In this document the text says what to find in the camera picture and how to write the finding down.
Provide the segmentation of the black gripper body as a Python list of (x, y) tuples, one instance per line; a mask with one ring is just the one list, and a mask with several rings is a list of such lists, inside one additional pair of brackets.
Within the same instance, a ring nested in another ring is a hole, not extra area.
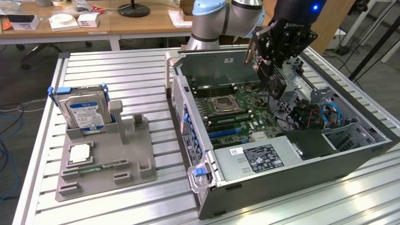
[(311, 25), (316, 22), (326, 3), (326, 0), (279, 0), (270, 22), (272, 34), (282, 35), (284, 28), (311, 31)]

